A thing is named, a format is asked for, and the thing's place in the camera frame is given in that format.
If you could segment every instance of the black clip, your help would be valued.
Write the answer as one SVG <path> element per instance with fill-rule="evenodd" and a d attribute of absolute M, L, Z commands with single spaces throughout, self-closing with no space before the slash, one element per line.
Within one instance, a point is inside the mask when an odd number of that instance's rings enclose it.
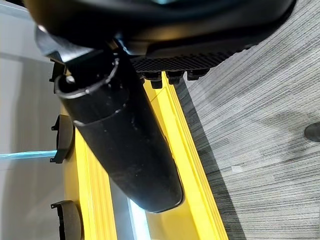
<path fill-rule="evenodd" d="M 51 204 L 51 209 L 57 209 L 59 217 L 60 240 L 80 240 L 82 224 L 76 204 L 71 200 Z"/>
<path fill-rule="evenodd" d="M 51 127 L 56 134 L 56 154 L 50 158 L 50 163 L 62 164 L 67 158 L 75 142 L 75 127 L 67 115 L 60 114 L 56 119 L 55 125 Z"/>

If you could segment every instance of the gray carpet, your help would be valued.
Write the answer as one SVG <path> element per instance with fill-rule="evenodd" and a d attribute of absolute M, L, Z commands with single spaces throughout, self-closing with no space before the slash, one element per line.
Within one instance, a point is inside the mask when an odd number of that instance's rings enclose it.
<path fill-rule="evenodd" d="M 176 89 L 229 239 L 319 239 L 320 1 Z"/>

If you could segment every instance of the yellow metal frame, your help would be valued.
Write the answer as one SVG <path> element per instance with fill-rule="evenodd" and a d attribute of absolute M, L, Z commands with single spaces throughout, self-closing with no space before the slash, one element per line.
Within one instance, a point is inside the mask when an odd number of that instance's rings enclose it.
<path fill-rule="evenodd" d="M 163 88 L 144 84 L 163 130 L 185 191 L 185 201 L 172 210 L 147 213 L 152 240 L 227 240 L 217 205 L 192 140 L 179 99 L 163 76 Z M 78 204 L 85 240 L 116 240 L 109 178 L 80 133 L 75 151 L 64 164 L 65 199 Z"/>

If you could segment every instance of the blue cable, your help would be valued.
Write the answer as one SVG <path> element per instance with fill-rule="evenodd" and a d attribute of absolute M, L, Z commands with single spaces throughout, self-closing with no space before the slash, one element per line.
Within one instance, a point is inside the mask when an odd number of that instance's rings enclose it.
<path fill-rule="evenodd" d="M 57 150 L 52 151 L 23 151 L 15 153 L 0 154 L 0 160 L 15 160 L 15 159 L 34 159 L 54 157 Z"/>

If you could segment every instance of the black cylindrical tube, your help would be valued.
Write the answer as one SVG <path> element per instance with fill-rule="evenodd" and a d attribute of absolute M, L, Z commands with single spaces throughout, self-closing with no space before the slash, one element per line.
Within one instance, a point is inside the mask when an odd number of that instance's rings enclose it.
<path fill-rule="evenodd" d="M 88 79 L 84 88 L 60 76 L 55 92 L 123 192 L 149 212 L 172 209 L 184 193 L 169 145 L 134 70 L 119 59 L 113 66 L 108 77 L 93 84 Z"/>

